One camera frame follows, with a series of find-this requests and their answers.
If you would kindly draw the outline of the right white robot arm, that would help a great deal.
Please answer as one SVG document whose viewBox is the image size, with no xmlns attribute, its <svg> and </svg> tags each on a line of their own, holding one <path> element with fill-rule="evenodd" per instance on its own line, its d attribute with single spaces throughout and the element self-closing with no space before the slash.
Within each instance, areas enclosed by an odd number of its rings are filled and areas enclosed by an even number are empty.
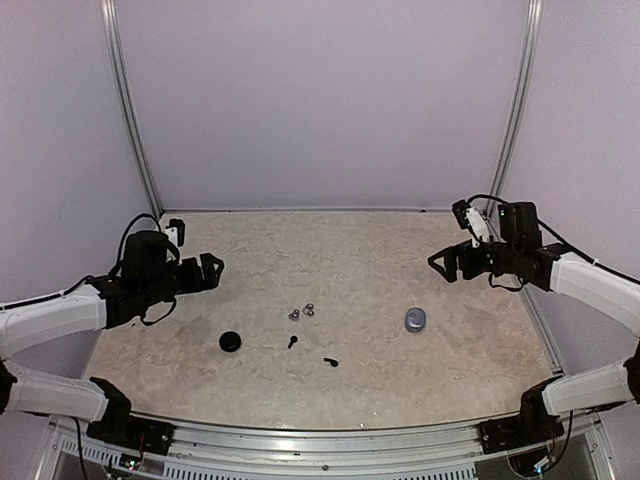
<svg viewBox="0 0 640 480">
<path fill-rule="evenodd" d="M 602 265 L 565 239 L 546 245 L 547 225 L 532 202 L 498 203 L 499 234 L 471 201 L 453 204 L 452 212 L 469 239 L 431 255 L 428 265 L 447 282 L 490 280 L 504 275 L 521 287 L 574 299 L 639 333 L 639 282 Z M 575 411 L 609 410 L 639 400 L 639 356 L 570 376 L 556 376 L 525 391 L 517 414 L 480 424 L 487 453 L 559 438 L 561 417 Z"/>
</svg>

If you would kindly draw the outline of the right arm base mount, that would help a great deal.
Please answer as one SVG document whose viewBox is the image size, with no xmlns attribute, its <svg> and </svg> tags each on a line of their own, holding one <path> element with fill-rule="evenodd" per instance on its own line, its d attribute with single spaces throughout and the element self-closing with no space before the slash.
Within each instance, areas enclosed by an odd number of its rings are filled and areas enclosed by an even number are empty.
<svg viewBox="0 0 640 480">
<path fill-rule="evenodd" d="M 478 433 L 482 451 L 488 455 L 562 437 L 565 430 L 557 417 L 537 422 L 514 415 L 481 422 Z"/>
</svg>

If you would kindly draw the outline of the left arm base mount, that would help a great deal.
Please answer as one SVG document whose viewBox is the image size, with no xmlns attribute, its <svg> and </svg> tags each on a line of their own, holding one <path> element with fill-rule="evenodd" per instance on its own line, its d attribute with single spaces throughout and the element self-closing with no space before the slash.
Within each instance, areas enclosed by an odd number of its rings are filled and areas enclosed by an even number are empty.
<svg viewBox="0 0 640 480">
<path fill-rule="evenodd" d="M 175 426 L 171 423 L 133 415 L 91 422 L 87 427 L 89 438 L 162 456 L 168 454 L 174 432 Z"/>
</svg>

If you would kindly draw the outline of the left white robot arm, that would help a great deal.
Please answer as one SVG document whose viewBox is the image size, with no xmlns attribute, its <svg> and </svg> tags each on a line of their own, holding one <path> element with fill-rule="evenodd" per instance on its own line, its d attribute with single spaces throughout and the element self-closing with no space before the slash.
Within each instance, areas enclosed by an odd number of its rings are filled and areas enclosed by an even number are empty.
<svg viewBox="0 0 640 480">
<path fill-rule="evenodd" d="M 130 400 L 112 383 L 45 373 L 22 367 L 12 356 L 82 332 L 114 329 L 139 319 L 159 304 L 214 290 L 224 262 L 211 253 L 184 258 L 178 228 L 140 230 L 122 241 L 116 264 L 105 275 L 88 276 L 67 290 L 1 307 L 1 410 L 68 416 L 87 421 L 97 439 L 133 443 L 140 424 Z"/>
</svg>

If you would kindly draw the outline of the black round charging case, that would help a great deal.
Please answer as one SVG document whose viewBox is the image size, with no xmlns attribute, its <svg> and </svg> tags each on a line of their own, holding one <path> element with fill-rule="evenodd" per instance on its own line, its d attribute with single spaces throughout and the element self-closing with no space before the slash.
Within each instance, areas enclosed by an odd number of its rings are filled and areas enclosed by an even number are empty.
<svg viewBox="0 0 640 480">
<path fill-rule="evenodd" d="M 235 331 L 226 331 L 219 337 L 219 347 L 226 353 L 238 351 L 241 345 L 241 336 Z"/>
</svg>

